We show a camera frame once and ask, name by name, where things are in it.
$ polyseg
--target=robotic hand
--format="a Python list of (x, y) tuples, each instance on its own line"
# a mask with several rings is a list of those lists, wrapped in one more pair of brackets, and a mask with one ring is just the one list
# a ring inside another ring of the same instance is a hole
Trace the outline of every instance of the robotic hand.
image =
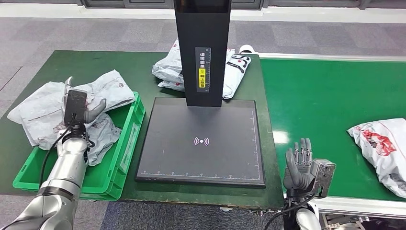
[(2, 230), (72, 230), (73, 218), (78, 205), (80, 190), (88, 166), (87, 152), (94, 143), (89, 141), (84, 123), (92, 122), (106, 107), (106, 99), (93, 110), (86, 110), (87, 94), (69, 90), (69, 78), (65, 82), (63, 97), (64, 124), (51, 149), (57, 145), (58, 159), (45, 182), (43, 170), (49, 152), (45, 156), (37, 196), (12, 223)]
[(318, 218), (308, 202), (327, 196), (336, 165), (328, 160), (314, 159), (309, 138), (294, 143), (294, 150), (286, 152), (286, 168), (283, 185), (286, 188), (285, 208), (276, 213), (283, 218), (285, 230), (321, 230)]

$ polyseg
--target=gray carpet floor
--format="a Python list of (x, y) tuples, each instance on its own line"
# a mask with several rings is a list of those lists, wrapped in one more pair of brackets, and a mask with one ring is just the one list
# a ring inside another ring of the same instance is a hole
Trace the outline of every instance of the gray carpet floor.
[[(176, 36), (174, 20), (0, 18), (0, 117), (54, 50), (167, 52)], [(228, 46), (244, 44), (266, 53), (405, 56), (406, 24), (232, 21)], [(0, 226), (31, 199), (0, 195)], [(266, 218), (241, 209), (80, 201), (75, 229), (261, 229)]]
[[(263, 230), (270, 216), (239, 208), (224, 212), (210, 206), (110, 202), (101, 230)], [(281, 227), (280, 217), (268, 229)]]

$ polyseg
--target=package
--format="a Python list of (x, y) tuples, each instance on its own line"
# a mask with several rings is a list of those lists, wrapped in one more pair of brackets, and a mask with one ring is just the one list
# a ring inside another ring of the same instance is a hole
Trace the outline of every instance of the package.
[[(62, 82), (48, 82), (7, 115), (8, 119), (23, 126), (32, 146), (38, 145), (43, 150), (50, 149), (58, 132), (66, 128), (62, 122), (64, 88), (65, 84)], [(101, 99), (107, 99), (103, 113), (91, 124), (85, 124), (89, 139), (96, 144), (88, 153), (90, 166), (93, 166), (102, 161), (104, 154), (118, 140), (121, 132), (105, 112), (132, 103), (135, 100), (134, 93), (115, 70), (103, 74), (92, 83), (73, 88), (86, 91), (89, 110), (96, 107)]]
[[(235, 54), (234, 49), (227, 49), (226, 62)], [(179, 41), (176, 39), (168, 55), (152, 66), (152, 74), (164, 81), (183, 83), (182, 61), (180, 59)]]
[[(234, 96), (242, 78), (251, 63), (251, 58), (242, 55), (232, 55), (224, 70), (223, 98), (230, 99)], [(158, 84), (159, 87), (185, 91), (183, 83), (164, 80)]]
[(379, 182), (406, 198), (406, 120), (367, 122), (347, 130), (372, 164)]

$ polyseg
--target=green crate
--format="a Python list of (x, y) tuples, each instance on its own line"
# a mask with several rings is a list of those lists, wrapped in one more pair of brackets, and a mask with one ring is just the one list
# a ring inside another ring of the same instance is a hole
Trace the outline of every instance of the green crate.
[[(83, 180), (81, 199), (118, 200), (123, 191), (128, 167), (134, 153), (136, 140), (145, 108), (137, 92), (134, 92), (135, 101), (132, 104), (108, 111), (114, 125), (122, 130), (120, 138), (100, 164), (87, 167)], [(27, 161), (18, 172), (13, 181), (14, 188), (38, 191), (39, 173), (46, 151), (34, 147)], [(44, 171), (44, 178), (50, 174), (57, 159), (56, 149), (52, 150)]]

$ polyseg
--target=pink wireless symbol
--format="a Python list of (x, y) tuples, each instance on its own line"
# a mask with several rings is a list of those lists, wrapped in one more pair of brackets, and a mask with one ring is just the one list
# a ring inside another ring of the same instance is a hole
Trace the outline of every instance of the pink wireless symbol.
[(204, 144), (205, 146), (208, 146), (209, 143), (210, 143), (209, 138), (205, 138), (205, 139), (199, 139), (198, 137), (194, 138), (194, 145)]

